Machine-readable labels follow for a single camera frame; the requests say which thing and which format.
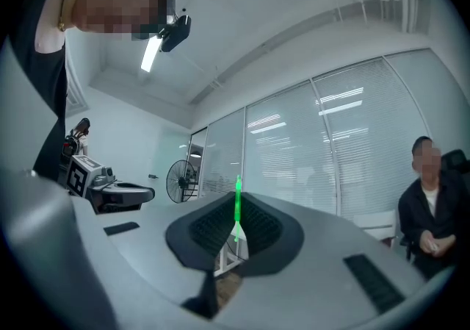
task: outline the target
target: window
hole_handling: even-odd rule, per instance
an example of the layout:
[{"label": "window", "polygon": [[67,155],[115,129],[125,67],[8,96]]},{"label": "window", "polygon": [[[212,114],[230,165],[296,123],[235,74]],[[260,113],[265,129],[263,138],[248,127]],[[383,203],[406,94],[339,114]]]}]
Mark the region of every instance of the window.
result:
[{"label": "window", "polygon": [[341,216],[394,209],[416,178],[411,146],[426,135],[410,93],[383,58],[314,80],[330,126],[341,188]]},{"label": "window", "polygon": [[236,178],[242,173],[244,110],[232,113],[209,126],[202,163],[202,191],[235,191]]},{"label": "window", "polygon": [[311,83],[247,108],[243,190],[336,214],[330,143]]},{"label": "window", "polygon": [[445,64],[430,49],[387,56],[421,108],[443,153],[470,155],[470,106]]}]

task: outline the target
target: green light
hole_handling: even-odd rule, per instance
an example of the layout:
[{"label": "green light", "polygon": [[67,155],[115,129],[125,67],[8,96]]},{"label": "green light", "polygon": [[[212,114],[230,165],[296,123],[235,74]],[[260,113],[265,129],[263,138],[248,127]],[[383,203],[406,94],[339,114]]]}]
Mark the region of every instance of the green light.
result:
[{"label": "green light", "polygon": [[240,215],[242,214],[242,179],[240,175],[236,178],[235,184],[235,225],[236,225],[236,236],[235,242],[238,242],[238,236],[240,233]]}]

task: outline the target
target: fluorescent light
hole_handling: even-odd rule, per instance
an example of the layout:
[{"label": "fluorescent light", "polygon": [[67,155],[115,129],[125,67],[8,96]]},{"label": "fluorescent light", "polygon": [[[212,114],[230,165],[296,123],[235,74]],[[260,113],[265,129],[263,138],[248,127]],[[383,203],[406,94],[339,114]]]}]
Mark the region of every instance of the fluorescent light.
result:
[{"label": "fluorescent light", "polygon": [[340,105],[339,107],[331,108],[330,110],[325,110],[318,112],[318,115],[327,115],[328,113],[339,112],[340,110],[348,110],[349,108],[359,107],[362,105],[362,100],[354,101],[353,103]]},{"label": "fluorescent light", "polygon": [[256,126],[256,125],[260,125],[260,124],[262,124],[262,123],[274,121],[274,120],[277,120],[278,118],[281,118],[280,115],[271,115],[271,116],[266,117],[266,118],[260,118],[260,119],[257,120],[257,121],[250,122],[250,123],[248,124],[248,127],[253,127],[253,126]]},{"label": "fluorescent light", "polygon": [[278,127],[282,127],[282,126],[285,126],[285,125],[286,125],[285,122],[281,122],[281,123],[277,123],[275,125],[266,126],[262,129],[253,130],[250,133],[251,134],[258,134],[258,133],[262,133],[262,132],[267,132],[268,130],[277,129]]},{"label": "fluorescent light", "polygon": [[140,68],[142,70],[147,71],[150,73],[152,69],[153,60],[155,60],[156,53],[160,49],[160,45],[162,44],[162,39],[159,39],[157,36],[153,36],[147,44],[147,49],[145,50],[144,59],[142,60],[142,64]]},{"label": "fluorescent light", "polygon": [[320,101],[323,103],[327,102],[327,101],[331,101],[331,100],[336,100],[338,98],[348,98],[350,96],[354,96],[354,95],[359,95],[361,94],[362,92],[364,92],[364,87],[361,87],[361,88],[357,88],[355,90],[351,90],[351,91],[347,91],[347,92],[343,92],[343,93],[340,93],[338,95],[331,95],[331,96],[326,96],[324,98],[321,98]]}]

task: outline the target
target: headset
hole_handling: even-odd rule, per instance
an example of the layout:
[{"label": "headset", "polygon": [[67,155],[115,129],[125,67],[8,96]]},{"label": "headset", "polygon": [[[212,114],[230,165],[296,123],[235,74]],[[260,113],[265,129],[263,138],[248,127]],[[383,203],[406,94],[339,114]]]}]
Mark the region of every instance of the headset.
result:
[{"label": "headset", "polygon": [[160,49],[163,52],[172,51],[181,42],[186,40],[191,32],[191,18],[188,15],[178,17],[175,11],[175,0],[159,0],[160,10],[170,10],[173,22],[167,22],[166,15],[158,15],[156,23],[140,26],[140,31],[132,34],[133,40],[148,40],[157,36],[162,39]]}]

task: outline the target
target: black jacket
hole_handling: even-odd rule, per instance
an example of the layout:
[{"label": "black jacket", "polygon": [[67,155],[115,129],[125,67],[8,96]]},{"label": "black jacket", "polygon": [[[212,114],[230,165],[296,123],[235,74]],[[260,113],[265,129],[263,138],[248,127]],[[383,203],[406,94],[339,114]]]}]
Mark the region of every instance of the black jacket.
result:
[{"label": "black jacket", "polygon": [[426,196],[417,179],[402,194],[398,203],[399,221],[403,234],[418,250],[419,238],[425,230],[434,238],[454,234],[457,243],[466,243],[470,225],[470,197],[458,172],[443,171],[435,205],[435,217],[431,214]]}]

